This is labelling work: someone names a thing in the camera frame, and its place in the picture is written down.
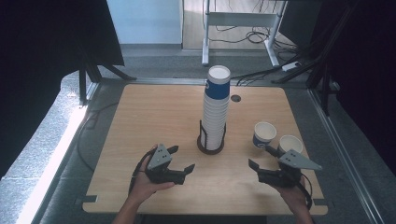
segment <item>black wire cup stand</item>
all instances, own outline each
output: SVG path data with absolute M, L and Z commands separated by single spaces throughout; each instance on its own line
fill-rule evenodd
M 219 148 L 214 149 L 214 150 L 209 150 L 209 149 L 207 149 L 207 133 L 206 133 L 204 126 L 202 125 L 202 121 L 199 120 L 200 131 L 199 131 L 199 136 L 197 139 L 198 148 L 207 155 L 216 155 L 216 154 L 220 153 L 224 148 L 224 137 L 225 137 L 225 133 L 226 133 L 226 126 L 227 125 L 224 124 L 224 133 L 221 138 L 221 144 L 220 144 Z M 202 145 L 202 142 L 201 142 L 202 133 L 204 133 L 204 137 L 205 137 L 205 145 L 204 146 Z

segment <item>black cable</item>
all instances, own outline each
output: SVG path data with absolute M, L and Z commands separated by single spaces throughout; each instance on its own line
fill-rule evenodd
M 277 40 L 274 43 L 275 43 L 276 49 L 285 49 L 285 50 L 292 51 L 292 52 L 297 52 L 298 51 L 298 47 L 295 46 L 295 45 L 288 44 L 288 43 L 283 43 L 283 42 L 280 42 L 280 41 L 277 41 Z
M 309 180 L 309 178 L 308 178 L 308 176 L 306 176 L 306 175 L 304 175 L 304 174 L 302 174 L 303 175 L 303 177 L 308 181 L 308 183 L 309 183 L 309 195 L 311 195 L 311 197 L 312 197 L 312 183 L 311 183 L 311 181 Z
M 264 0 L 262 0 L 262 5 L 260 6 L 259 12 L 265 12 L 268 9 L 268 7 L 270 6 L 270 2 L 267 1 L 267 7 L 265 8 L 265 10 L 262 10 L 262 6 L 264 6 Z
M 264 0 L 259 0 L 258 2 L 257 2 L 257 4 L 256 4 L 256 6 L 259 4 L 259 3 L 261 3 L 261 6 L 260 6 L 260 12 L 262 11 L 262 6 L 263 6 L 263 3 L 264 3 Z M 231 11 L 233 11 L 233 9 L 231 8 L 231 3 L 230 3 L 230 1 L 229 1 L 229 4 L 228 4 L 228 6 L 229 6 L 229 8 L 230 8 L 230 10 Z M 217 11 L 217 1 L 215 1 L 215 11 Z M 205 13 L 205 10 L 204 10 L 204 0 L 202 1 L 202 24 L 203 24 L 203 26 L 204 26 L 204 29 L 205 29 L 205 22 L 204 22 L 204 13 Z M 232 30 L 232 29 L 234 29 L 234 28 L 237 28 L 238 26 L 232 26 L 232 27 L 229 27 L 229 28 L 226 28 L 226 29 L 223 29 L 223 30 L 220 30 L 219 28 L 218 28 L 218 26 L 215 26 L 216 27 L 216 30 L 217 31 L 219 31 L 219 32 L 224 32 L 224 31 L 229 31 L 229 30 Z M 236 43 L 239 43 L 239 42 L 242 42 L 242 41 L 244 41 L 244 40 L 248 40 L 250 43 L 253 43 L 253 44 L 260 44 L 260 43 L 262 43 L 265 39 L 267 39 L 268 38 L 268 34 L 264 34 L 264 33 L 261 33 L 261 32 L 256 32 L 256 31 L 254 31 L 254 28 L 255 27 L 252 27 L 252 31 L 251 32 L 248 32 L 247 34 L 246 34 L 246 37 L 245 38 L 243 38 L 243 39 L 240 39 L 240 40 L 235 40 L 235 41 L 230 41 L 230 40 L 223 40 L 223 39 L 211 39 L 210 37 L 208 37 L 207 39 L 208 40 L 210 40 L 210 41 L 214 41 L 214 42 L 224 42 L 224 43 L 231 43 L 231 44 L 236 44 Z M 250 38 L 252 37 L 252 36 L 257 36 L 261 41 L 253 41 L 253 40 L 251 40 Z
M 273 13 L 274 13 L 275 8 L 276 8 L 276 3 L 277 3 L 277 0 L 275 0 L 275 3 L 274 3 Z
M 277 51 L 277 52 L 276 52 L 276 57 L 277 57 L 278 59 L 280 59 L 280 60 L 282 60 L 282 61 L 285 62 L 285 61 L 287 61 L 288 59 L 283 58 L 283 56 L 281 56 L 281 54 L 283 54 L 283 53 L 294 53 L 294 52 L 289 51 L 289 50 Z
M 254 6 L 254 8 L 253 8 L 253 10 L 251 10 L 251 12 L 254 12 L 254 9 L 256 9 L 256 7 L 259 5 L 260 2 L 263 3 L 264 1 L 263 0 L 257 1 L 256 6 Z
M 312 196 L 300 182 L 297 182 L 296 184 L 297 188 L 299 188 L 299 190 L 304 194 L 306 199 L 306 207 L 308 207 L 308 210 L 310 210 L 312 207 Z
M 264 70 L 264 71 L 260 71 L 260 72 L 256 72 L 256 73 L 252 73 L 252 74 L 247 74 L 247 75 L 242 75 L 242 76 L 239 76 L 239 77 L 232 77 L 232 79 L 240 78 L 238 80 L 238 82 L 236 83 L 236 86 L 238 86 L 239 83 L 244 78 L 254 77 L 254 76 L 257 76 L 257 75 L 262 75 L 262 74 L 266 74 L 266 73 L 275 72 L 275 71 L 279 70 L 283 65 L 291 63 L 291 62 L 293 62 L 293 61 L 295 61 L 295 60 L 297 60 L 299 58 L 303 58 L 304 56 L 308 55 L 312 51 L 312 49 L 315 48 L 316 45 L 320 44 L 322 39 L 325 37 L 325 35 L 328 33 L 328 31 L 332 27 L 332 24 L 334 22 L 336 22 L 336 20 L 338 19 L 338 14 L 332 18 L 332 21 L 329 23 L 329 25 L 326 27 L 326 29 L 324 29 L 312 43 L 310 43 L 308 46 L 306 46 L 303 49 L 296 50 L 296 55 L 294 57 L 292 57 L 291 59 L 287 60 L 285 63 L 283 63 L 279 67 L 276 67 L 276 68 L 273 68 L 273 69 Z
M 269 74 L 269 73 L 268 73 L 268 74 L 263 74 L 263 75 L 261 75 L 260 77 L 255 77 L 255 78 L 252 78 L 252 79 L 248 79 L 248 80 L 245 81 L 245 82 L 248 81 L 248 83 L 245 84 L 245 86 L 248 86 L 248 85 L 250 85 L 251 83 L 253 83 L 253 82 L 257 81 L 257 80 L 263 79 L 264 77 L 266 77 L 266 76 L 268 76 L 268 75 L 270 75 L 270 74 Z
M 84 163 L 84 165 L 85 165 L 89 170 L 91 170 L 92 172 L 94 172 L 94 169 L 85 161 L 84 157 L 81 155 L 81 151 L 80 151 L 80 138 L 81 138 L 81 136 L 82 136 L 82 133 L 83 133 L 83 132 L 85 131 L 85 129 L 86 129 L 86 125 L 87 125 L 88 121 L 90 121 L 90 120 L 93 119 L 93 118 L 98 119 L 99 116 L 100 116 L 100 113 L 101 113 L 103 110 L 108 109 L 108 108 L 110 108 L 111 106 L 117 105 L 117 104 L 118 104 L 118 102 L 116 102 L 116 103 L 114 103 L 114 104 L 111 104 L 111 105 L 107 105 L 107 106 L 105 106 L 105 107 L 103 107 L 103 108 L 101 108 L 101 109 L 95 111 L 94 114 L 92 114 L 92 115 L 89 116 L 87 119 L 85 119 L 84 123 L 81 125 L 81 128 L 80 128 L 80 130 L 79 130 L 79 132 L 78 132 L 77 145 L 76 145 L 78 156 L 79 156 L 79 158 L 81 159 L 82 163 Z
M 134 168 L 134 172 L 132 173 L 132 177 L 131 177 L 131 182 L 129 184 L 129 189 L 128 189 L 128 195 L 131 193 L 132 189 L 134 188 L 134 181 L 137 178 L 137 175 L 139 174 L 139 172 L 143 172 L 140 170 L 140 168 L 142 167 L 143 161 L 146 159 L 147 156 L 150 156 L 152 154 L 154 154 L 155 150 L 157 148 L 153 148 L 152 150 L 150 150 L 149 152 L 147 152 L 143 158 L 140 160 L 140 162 L 136 165 L 136 168 Z

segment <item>black curtain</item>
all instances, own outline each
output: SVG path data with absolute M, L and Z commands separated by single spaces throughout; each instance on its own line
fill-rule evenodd
M 332 51 L 337 99 L 396 174 L 396 3 L 359 1 Z
M 123 65 L 106 0 L 0 1 L 0 176 L 46 116 L 82 55 Z

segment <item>small hole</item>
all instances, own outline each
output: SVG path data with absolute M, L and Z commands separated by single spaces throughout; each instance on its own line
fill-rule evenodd
M 232 96 L 231 96 L 231 100 L 232 100 L 233 102 L 238 103 L 238 102 L 241 101 L 241 97 L 240 97 L 239 95 L 232 95 Z

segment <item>wooden table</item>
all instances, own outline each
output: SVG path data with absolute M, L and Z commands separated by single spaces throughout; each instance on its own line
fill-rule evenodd
M 154 144 L 179 146 L 169 166 L 183 170 L 195 163 L 184 185 L 158 191 L 139 208 L 142 214 L 286 215 L 291 214 L 279 193 L 258 181 L 248 167 L 253 159 L 261 168 L 278 168 L 276 158 L 254 147 L 254 125 L 268 121 L 277 129 L 271 145 L 283 134 L 300 132 L 285 92 L 280 88 L 231 87 L 224 149 L 206 155 L 198 149 L 199 120 L 203 115 L 204 86 L 128 85 L 111 124 L 84 203 L 87 212 L 117 213 L 127 198 L 137 163 Z M 302 154 L 307 157 L 304 148 Z M 313 185 L 313 199 L 323 199 L 314 171 L 303 170 Z M 325 215 L 327 206 L 313 204 L 312 215 Z

